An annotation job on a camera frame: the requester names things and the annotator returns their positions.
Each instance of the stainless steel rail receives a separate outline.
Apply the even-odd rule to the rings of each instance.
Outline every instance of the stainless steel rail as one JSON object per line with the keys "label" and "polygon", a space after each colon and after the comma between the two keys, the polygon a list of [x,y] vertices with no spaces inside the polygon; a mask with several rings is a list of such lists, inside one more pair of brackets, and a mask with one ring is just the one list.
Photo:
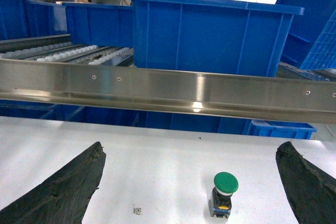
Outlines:
{"label": "stainless steel rail", "polygon": [[336,123],[336,83],[0,60],[0,98]]}

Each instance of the stacked blue crate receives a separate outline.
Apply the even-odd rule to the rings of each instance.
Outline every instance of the stacked blue crate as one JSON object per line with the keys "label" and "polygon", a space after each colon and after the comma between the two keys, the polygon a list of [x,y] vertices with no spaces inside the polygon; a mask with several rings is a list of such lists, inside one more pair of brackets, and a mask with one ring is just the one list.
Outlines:
{"label": "stacked blue crate", "polygon": [[277,0],[304,7],[293,19],[281,60],[300,69],[336,67],[336,1]]}

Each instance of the white roller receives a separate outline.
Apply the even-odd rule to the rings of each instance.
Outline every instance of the white roller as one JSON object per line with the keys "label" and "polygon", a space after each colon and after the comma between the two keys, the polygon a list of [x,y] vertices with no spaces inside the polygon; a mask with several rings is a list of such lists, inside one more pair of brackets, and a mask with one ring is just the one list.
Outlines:
{"label": "white roller", "polygon": [[45,59],[46,61],[52,61],[53,60],[52,58],[53,58],[52,56],[47,56]]}

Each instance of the roller conveyor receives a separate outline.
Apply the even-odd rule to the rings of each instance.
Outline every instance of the roller conveyor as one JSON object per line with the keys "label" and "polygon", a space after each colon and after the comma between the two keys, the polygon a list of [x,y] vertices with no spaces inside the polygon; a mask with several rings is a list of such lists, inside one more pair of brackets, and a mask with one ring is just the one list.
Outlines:
{"label": "roller conveyor", "polygon": [[0,58],[109,66],[119,66],[119,64],[129,66],[133,63],[133,51],[129,48],[72,45],[71,42],[31,48],[27,44],[26,47],[23,49],[20,46],[19,50],[0,53]]}

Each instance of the blue plastic crate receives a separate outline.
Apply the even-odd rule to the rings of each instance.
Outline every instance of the blue plastic crate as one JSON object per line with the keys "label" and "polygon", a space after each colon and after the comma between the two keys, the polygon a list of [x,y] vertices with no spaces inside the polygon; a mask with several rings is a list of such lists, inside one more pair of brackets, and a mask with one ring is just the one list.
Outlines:
{"label": "blue plastic crate", "polygon": [[243,134],[246,119],[163,112],[139,112],[139,126],[165,130]]}
{"label": "blue plastic crate", "polygon": [[65,6],[40,1],[28,1],[27,19],[32,37],[67,34]]}
{"label": "blue plastic crate", "polygon": [[87,106],[75,106],[76,110],[67,106],[68,113],[66,121],[81,123],[98,123],[119,126],[135,126],[138,123],[138,111],[95,108]]}
{"label": "blue plastic crate", "polygon": [[55,120],[55,104],[0,100],[0,115],[16,118]]}
{"label": "blue plastic crate", "polygon": [[317,130],[308,123],[249,120],[244,135],[310,139]]}
{"label": "blue plastic crate", "polygon": [[300,69],[336,67],[336,1],[277,0],[304,7],[294,17],[281,60]]}
{"label": "blue plastic crate", "polygon": [[0,0],[0,40],[29,37],[27,0]]}
{"label": "blue plastic crate", "polygon": [[73,44],[133,47],[132,6],[63,3]]}
{"label": "blue plastic crate", "polygon": [[140,68],[274,77],[293,6],[231,0],[132,0]]}

